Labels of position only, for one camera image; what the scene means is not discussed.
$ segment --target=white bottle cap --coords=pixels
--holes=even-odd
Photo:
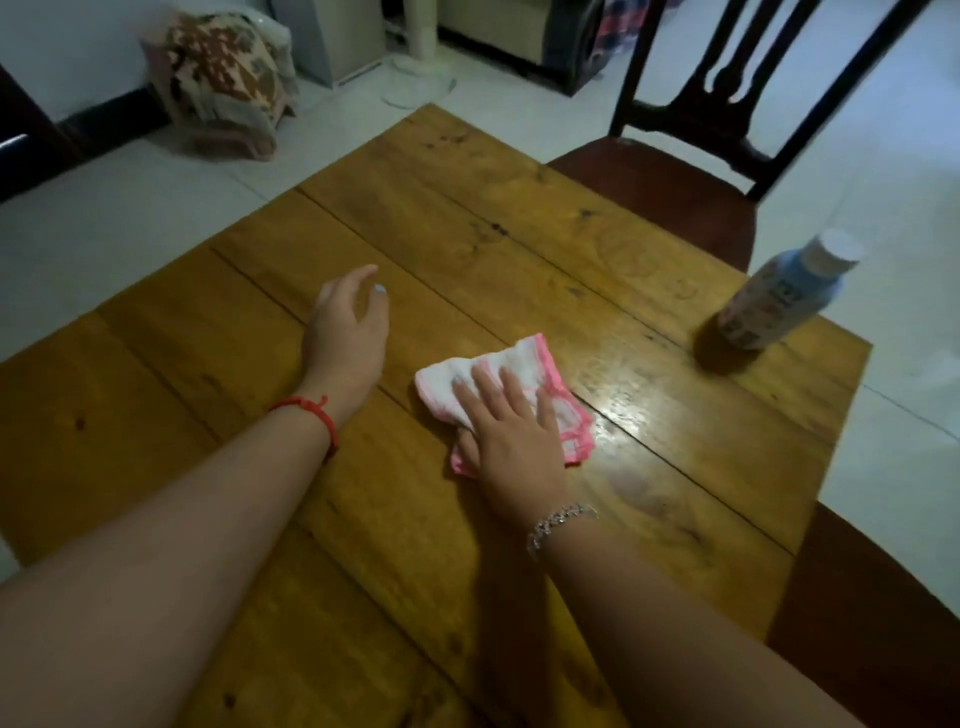
[[[833,279],[859,263],[867,249],[859,240],[841,230],[825,230],[804,245],[800,261],[814,276]]]

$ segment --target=bottle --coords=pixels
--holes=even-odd
[[[863,245],[840,230],[770,258],[717,314],[720,333],[739,349],[763,349],[827,306]]]

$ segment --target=wooden table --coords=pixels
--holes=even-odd
[[[0,367],[0,527],[23,563],[286,393],[321,282],[368,262],[383,380],[184,724],[623,724],[553,587],[444,474],[451,432],[412,387],[537,331],[596,417],[582,498],[764,637],[869,345],[817,319],[749,366],[698,362],[740,274],[435,107]]]

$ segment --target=wooden chair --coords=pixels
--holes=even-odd
[[[730,62],[717,72],[713,88],[707,90],[708,73],[719,62],[747,4],[747,0],[729,0],[703,59],[677,98],[666,106],[634,98],[666,7],[666,0],[650,0],[610,134],[548,166],[746,271],[754,248],[756,206],[929,2],[898,0],[782,149],[770,157],[747,139],[751,118],[760,94],[820,0],[796,0],[738,101],[731,98],[743,85],[744,70],[782,0],[760,0]],[[754,185],[743,193],[665,152],[621,138],[625,126],[667,133],[699,147],[723,159]]]
[[[960,725],[960,619],[823,503],[767,644],[868,728]]]

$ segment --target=cleaning rag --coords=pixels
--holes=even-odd
[[[570,394],[553,363],[546,346],[546,338],[538,333],[520,339],[502,352],[486,353],[473,359],[455,357],[421,369],[414,377],[420,398],[438,420],[472,429],[469,417],[453,394],[453,382],[461,379],[476,393],[470,370],[479,365],[491,379],[500,381],[500,369],[506,367],[516,375],[523,394],[533,410],[537,411],[537,390],[542,386],[553,400],[564,445],[564,460],[569,465],[586,460],[593,450],[590,426],[593,418]],[[450,465],[455,473],[476,477],[465,462],[460,449],[454,445]]]

